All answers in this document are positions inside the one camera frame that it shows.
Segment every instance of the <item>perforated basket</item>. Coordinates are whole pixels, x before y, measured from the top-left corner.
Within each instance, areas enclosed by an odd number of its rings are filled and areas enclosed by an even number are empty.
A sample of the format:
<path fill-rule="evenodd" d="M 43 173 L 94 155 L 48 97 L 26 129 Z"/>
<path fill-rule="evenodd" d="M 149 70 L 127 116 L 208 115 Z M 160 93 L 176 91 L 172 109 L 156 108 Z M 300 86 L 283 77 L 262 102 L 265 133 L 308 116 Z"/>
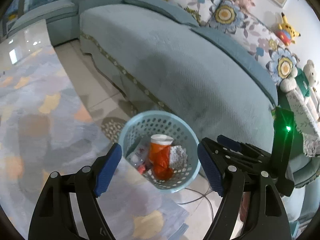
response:
<path fill-rule="evenodd" d="M 173 193 L 187 187 L 197 176 L 200 162 L 197 155 L 199 141 L 193 130 L 179 117 L 164 111 L 146 111 L 131 118 L 119 136 L 124 157 L 138 138 L 153 134 L 165 134 L 174 139 L 174 145 L 186 149 L 187 164 L 183 169 L 174 171 L 171 179 L 164 181 L 156 179 L 151 171 L 143 176 L 163 193 Z"/>

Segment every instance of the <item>plush toy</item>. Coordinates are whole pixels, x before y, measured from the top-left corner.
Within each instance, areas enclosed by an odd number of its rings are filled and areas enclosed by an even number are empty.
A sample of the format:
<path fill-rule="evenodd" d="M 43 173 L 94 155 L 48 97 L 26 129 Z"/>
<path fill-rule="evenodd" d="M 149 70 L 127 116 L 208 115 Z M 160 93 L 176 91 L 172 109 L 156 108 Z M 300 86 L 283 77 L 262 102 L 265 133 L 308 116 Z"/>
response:
<path fill-rule="evenodd" d="M 284 93 L 288 93 L 297 86 L 300 88 L 301 93 L 304 97 L 305 104 L 308 103 L 310 97 L 310 88 L 314 87 L 319 83 L 315 66 L 312 60 L 308 60 L 306 65 L 303 67 L 303 71 L 297 68 L 293 68 L 287 78 L 282 80 L 280 83 L 280 89 Z"/>
<path fill-rule="evenodd" d="M 245 13 L 249 12 L 250 7 L 255 7 L 253 0 L 236 0 L 235 3 L 241 8 Z"/>
<path fill-rule="evenodd" d="M 281 13 L 283 23 L 278 24 L 279 30 L 276 31 L 276 35 L 281 39 L 281 41 L 286 45 L 289 46 L 290 43 L 295 44 L 295 37 L 300 37 L 301 34 L 298 33 L 292 25 L 290 25 L 287 21 L 287 17 L 284 15 L 284 13 Z"/>

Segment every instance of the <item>white wall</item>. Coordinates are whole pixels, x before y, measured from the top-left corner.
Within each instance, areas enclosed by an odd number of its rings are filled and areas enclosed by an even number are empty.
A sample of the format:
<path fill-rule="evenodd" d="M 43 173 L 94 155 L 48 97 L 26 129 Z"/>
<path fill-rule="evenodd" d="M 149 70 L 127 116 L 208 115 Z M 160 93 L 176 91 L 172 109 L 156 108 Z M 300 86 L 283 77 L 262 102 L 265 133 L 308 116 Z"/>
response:
<path fill-rule="evenodd" d="M 272 0 L 255 0 L 256 6 L 250 12 L 265 25 L 274 29 L 281 23 L 281 12 L 288 22 L 301 33 L 289 49 L 300 58 L 299 67 L 303 68 L 308 59 L 313 60 L 317 73 L 320 75 L 320 22 L 313 9 L 305 0 L 287 0 L 283 8 Z"/>

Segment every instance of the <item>cable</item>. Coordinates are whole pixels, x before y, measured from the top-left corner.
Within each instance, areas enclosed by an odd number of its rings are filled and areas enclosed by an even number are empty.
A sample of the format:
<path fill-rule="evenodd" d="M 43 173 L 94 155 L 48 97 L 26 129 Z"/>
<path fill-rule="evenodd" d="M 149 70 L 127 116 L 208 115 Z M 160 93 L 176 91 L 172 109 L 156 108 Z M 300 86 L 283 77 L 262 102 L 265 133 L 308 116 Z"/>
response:
<path fill-rule="evenodd" d="M 192 201 L 188 201 L 188 202 L 185 202 L 185 203 L 177 203 L 177 204 L 178 204 L 178 205 L 186 205 L 186 204 L 189 204 L 189 203 L 193 203 L 193 202 L 195 202 L 195 201 L 197 201 L 197 200 L 199 200 L 199 199 L 206 198 L 206 200 L 209 202 L 209 205 L 210 205 L 211 218 L 212 218 L 212 222 L 213 222 L 213 218 L 214 218 L 213 208 L 212 208 L 211 201 L 207 198 L 207 195 L 209 195 L 211 192 L 213 192 L 213 190 L 211 190 L 211 191 L 208 192 L 208 190 L 209 190 L 209 189 L 208 189 L 205 194 L 202 194 L 201 192 L 196 191 L 196 190 L 191 189 L 191 188 L 187 188 L 187 187 L 186 187 L 185 189 L 194 191 L 194 192 L 196 192 L 196 193 L 199 193 L 199 194 L 202 195 L 202 196 L 201 196 L 200 198 L 194 199 L 194 200 L 192 200 Z"/>

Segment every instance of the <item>yellow plush toy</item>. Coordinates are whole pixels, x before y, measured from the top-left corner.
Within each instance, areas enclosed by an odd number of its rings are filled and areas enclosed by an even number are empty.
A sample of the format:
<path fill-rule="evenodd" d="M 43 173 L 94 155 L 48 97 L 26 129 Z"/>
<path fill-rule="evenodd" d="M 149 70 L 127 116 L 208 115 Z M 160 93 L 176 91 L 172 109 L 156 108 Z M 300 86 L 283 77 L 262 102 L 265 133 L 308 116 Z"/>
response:
<path fill-rule="evenodd" d="M 283 23 L 278 25 L 279 30 L 276 32 L 276 35 L 286 46 L 289 46 L 290 43 L 295 44 L 294 38 L 300 37 L 301 35 L 288 23 L 284 13 L 281 13 L 281 16 Z"/>

